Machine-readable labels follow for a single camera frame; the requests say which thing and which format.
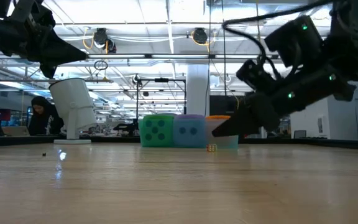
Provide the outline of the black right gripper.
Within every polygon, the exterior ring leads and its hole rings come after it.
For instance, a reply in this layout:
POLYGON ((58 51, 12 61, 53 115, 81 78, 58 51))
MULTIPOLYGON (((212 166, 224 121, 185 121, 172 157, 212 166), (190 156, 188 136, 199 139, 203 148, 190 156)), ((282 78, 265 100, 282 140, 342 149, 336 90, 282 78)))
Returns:
POLYGON ((256 91, 239 109, 212 131, 214 137, 255 134, 259 128, 273 131, 280 120, 294 112, 333 95, 339 101, 351 101, 356 86, 339 74, 316 72, 292 80, 272 91, 256 91))

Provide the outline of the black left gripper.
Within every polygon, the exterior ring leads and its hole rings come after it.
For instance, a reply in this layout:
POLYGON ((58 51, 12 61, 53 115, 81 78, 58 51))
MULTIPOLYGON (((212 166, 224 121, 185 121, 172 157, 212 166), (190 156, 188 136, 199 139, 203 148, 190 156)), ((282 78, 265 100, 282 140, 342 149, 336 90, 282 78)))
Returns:
POLYGON ((0 51, 38 62, 43 75, 52 78, 57 65, 87 59, 87 54, 55 33, 54 19, 0 20, 0 51))

